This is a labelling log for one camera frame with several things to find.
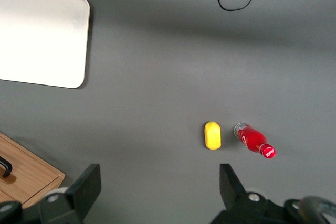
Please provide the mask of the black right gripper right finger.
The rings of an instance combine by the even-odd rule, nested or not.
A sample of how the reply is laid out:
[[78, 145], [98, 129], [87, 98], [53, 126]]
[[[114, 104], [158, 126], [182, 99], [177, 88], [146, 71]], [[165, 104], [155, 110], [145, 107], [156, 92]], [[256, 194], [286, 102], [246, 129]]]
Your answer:
[[230, 164], [219, 166], [219, 191], [225, 210], [211, 223], [286, 223], [284, 210], [243, 187]]

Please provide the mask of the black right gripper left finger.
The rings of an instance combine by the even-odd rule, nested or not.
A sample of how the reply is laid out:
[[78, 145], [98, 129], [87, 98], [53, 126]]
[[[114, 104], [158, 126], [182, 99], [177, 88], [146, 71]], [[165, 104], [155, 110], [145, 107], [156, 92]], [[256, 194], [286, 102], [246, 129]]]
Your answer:
[[70, 187], [48, 193], [40, 201], [40, 222], [83, 223], [100, 192], [100, 165], [91, 164]]

